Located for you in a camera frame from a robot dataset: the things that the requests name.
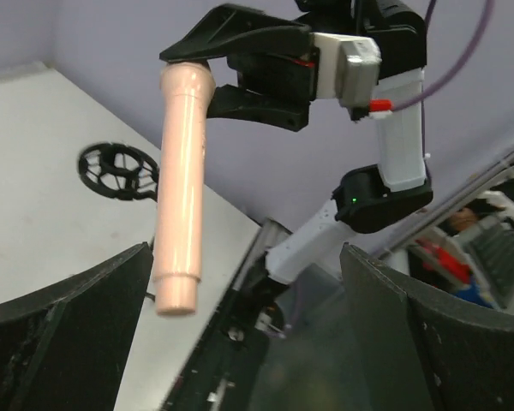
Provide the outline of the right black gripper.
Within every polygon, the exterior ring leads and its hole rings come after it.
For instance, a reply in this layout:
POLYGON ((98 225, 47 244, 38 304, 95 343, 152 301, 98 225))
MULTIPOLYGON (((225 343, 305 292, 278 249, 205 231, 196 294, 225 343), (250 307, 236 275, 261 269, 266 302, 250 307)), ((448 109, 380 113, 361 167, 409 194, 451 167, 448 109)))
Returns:
POLYGON ((229 57, 227 64, 237 71, 238 86, 252 92, 217 87, 206 117, 298 132, 308 125, 309 105, 290 102, 340 97, 346 72, 342 49, 354 43, 356 12, 352 1, 299 1, 297 6, 302 14, 288 21, 221 4, 159 59, 179 63, 245 54, 229 57))

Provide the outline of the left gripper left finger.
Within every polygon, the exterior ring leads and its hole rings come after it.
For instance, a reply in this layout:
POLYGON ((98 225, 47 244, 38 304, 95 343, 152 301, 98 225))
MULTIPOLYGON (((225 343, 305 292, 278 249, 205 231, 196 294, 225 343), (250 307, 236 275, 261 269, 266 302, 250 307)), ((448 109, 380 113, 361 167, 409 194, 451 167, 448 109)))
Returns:
POLYGON ((143 242, 0 304, 0 410, 112 410, 151 267, 143 242))

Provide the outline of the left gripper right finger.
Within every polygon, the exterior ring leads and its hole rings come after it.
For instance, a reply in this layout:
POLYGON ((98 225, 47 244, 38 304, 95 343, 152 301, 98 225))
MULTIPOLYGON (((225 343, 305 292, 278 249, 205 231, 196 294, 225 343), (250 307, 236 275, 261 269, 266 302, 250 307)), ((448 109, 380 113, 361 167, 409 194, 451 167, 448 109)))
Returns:
POLYGON ((514 410, 514 315, 461 300, 360 248, 340 253, 375 410, 514 410))

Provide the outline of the beige toy microphone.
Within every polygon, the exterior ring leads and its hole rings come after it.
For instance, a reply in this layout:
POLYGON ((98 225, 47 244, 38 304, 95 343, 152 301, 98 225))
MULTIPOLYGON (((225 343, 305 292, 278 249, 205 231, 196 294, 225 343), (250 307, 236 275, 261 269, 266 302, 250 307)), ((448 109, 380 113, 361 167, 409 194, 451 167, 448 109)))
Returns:
POLYGON ((152 280, 160 316, 196 311, 202 271, 206 113, 215 90, 202 63, 166 66, 152 280))

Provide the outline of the black tripod shock-mount stand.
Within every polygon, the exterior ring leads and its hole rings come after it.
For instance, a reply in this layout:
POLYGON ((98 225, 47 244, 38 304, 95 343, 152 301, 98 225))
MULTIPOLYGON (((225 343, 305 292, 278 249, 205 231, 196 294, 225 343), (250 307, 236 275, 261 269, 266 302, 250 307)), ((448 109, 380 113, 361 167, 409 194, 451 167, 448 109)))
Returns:
POLYGON ((157 201, 158 164, 134 146, 111 142, 87 146, 79 154, 77 172, 87 188, 105 198, 157 201))

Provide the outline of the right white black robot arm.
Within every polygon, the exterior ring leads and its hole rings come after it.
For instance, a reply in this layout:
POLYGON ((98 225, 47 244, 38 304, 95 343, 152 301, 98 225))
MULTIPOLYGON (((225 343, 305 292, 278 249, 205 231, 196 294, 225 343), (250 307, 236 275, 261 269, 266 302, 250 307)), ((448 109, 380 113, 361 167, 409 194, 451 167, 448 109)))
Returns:
POLYGON ((302 270, 354 234, 378 232, 432 201, 421 89, 425 21, 400 1, 300 1, 293 20, 222 4, 160 53, 162 160, 152 279, 163 315, 195 311, 201 276, 206 123, 297 132, 331 99, 377 122, 380 160, 345 174, 300 229, 267 250, 244 285, 267 306, 302 270))

